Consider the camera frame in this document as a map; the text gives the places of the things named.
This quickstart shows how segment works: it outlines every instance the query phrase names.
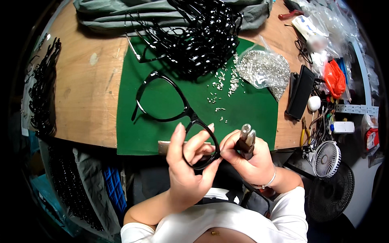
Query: white ball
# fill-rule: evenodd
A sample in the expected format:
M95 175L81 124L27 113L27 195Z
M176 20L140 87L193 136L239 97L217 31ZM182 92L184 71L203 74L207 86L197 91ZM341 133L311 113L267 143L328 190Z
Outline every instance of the white ball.
M312 96L308 99L308 109L312 112L317 111L320 108L321 100L318 96Z

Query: woman's left hand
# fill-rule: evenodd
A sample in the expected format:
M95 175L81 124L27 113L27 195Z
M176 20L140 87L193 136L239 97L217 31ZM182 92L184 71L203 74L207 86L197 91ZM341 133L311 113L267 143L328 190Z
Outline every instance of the woman's left hand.
M208 126L214 131L214 124ZM206 130L193 136L185 145L185 127L179 123L170 139L166 161L169 164L170 189L168 190L171 205L177 211L183 211L200 201L212 187L217 168L222 158L215 160L203 170L202 175L195 175L193 168L189 167L182 158L191 164L196 163L204 154L215 150L213 145L204 144L209 138Z

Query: white shirt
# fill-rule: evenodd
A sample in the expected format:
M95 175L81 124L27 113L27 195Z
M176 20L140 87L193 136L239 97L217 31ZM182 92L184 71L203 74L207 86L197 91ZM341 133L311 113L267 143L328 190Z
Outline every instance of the white shirt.
M124 225L122 243L193 243L213 227L233 229L261 243L307 242L304 195L302 187L279 195L270 209L270 219L234 203L195 205L166 216L155 231L140 223Z

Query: green mat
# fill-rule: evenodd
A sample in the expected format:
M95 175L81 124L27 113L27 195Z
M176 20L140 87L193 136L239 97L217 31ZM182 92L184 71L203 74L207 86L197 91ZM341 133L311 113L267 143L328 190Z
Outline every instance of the green mat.
M131 43L139 54L142 53L145 45L139 37L131 38ZM240 39L237 53L242 53L252 45L252 42ZM231 97L228 97L231 66L233 66L233 58L226 65L228 71L223 71L226 76L225 81L223 81L224 88L220 91L212 86L213 82L218 82L215 74L202 76L196 82L180 80L173 73L167 71L166 65L162 65L159 61L139 63L131 49L128 49L123 63L117 106L117 154L158 154L158 140L169 141L174 128L179 122L182 122L184 126L189 124L188 117L173 122L153 121L147 116L141 115L142 112L140 110L138 110L135 122L131 121L136 105L135 96L137 90L153 70L163 72L180 87L193 110L205 124L215 123L215 136L219 143L228 133L235 129L241 129L243 124L249 123L256 130L257 137L266 141L270 150L273 150L277 129L277 102L268 89L256 89L247 82L244 83L244 87L240 86ZM177 97L174 89L166 89L165 86L158 87L156 84L151 87L151 90L151 96L164 95L163 103L168 102L169 105L161 105L162 102L143 104L143 102L146 103L146 99L142 97L142 106L144 108L145 106L154 107L160 112L166 112L167 114L171 113L172 106L175 104L175 101L172 100L175 100ZM207 98L214 97L210 93L217 93L217 103L212 104L208 102ZM217 107L225 108L226 110L215 112Z

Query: red tool handle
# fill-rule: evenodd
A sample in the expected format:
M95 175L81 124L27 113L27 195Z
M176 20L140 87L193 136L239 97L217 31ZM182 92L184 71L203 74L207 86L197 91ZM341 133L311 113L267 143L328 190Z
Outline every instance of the red tool handle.
M304 14L304 12L295 9L288 14L279 14L278 18L280 20L285 20L285 19L290 19L291 17L299 16L299 15L303 15L303 14Z

